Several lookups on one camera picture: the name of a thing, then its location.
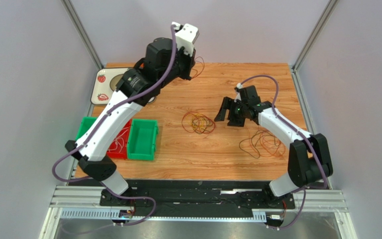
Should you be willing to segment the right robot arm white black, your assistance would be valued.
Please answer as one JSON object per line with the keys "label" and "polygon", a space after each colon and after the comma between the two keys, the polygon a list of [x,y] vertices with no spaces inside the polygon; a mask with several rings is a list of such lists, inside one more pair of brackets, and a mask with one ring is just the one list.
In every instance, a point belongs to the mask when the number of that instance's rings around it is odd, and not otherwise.
{"label": "right robot arm white black", "polygon": [[255,86],[236,87],[236,97],[224,97],[215,121],[243,127],[246,120],[267,129],[288,149],[287,171],[267,184],[262,192],[265,204],[277,204],[290,193],[313,187],[333,174],[327,138],[313,134],[288,120],[269,101],[262,101]]}

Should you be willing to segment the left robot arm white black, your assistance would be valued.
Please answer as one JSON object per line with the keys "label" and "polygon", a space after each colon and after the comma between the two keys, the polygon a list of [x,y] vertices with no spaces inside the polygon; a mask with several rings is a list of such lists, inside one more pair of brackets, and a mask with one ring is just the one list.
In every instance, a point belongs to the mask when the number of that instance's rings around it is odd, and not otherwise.
{"label": "left robot arm white black", "polygon": [[176,78],[191,79],[196,39],[160,37],[149,43],[145,57],[123,74],[92,127],[80,139],[66,142],[68,155],[77,159],[80,168],[111,194],[122,195],[129,186],[107,156],[109,146],[125,124],[163,87]]}

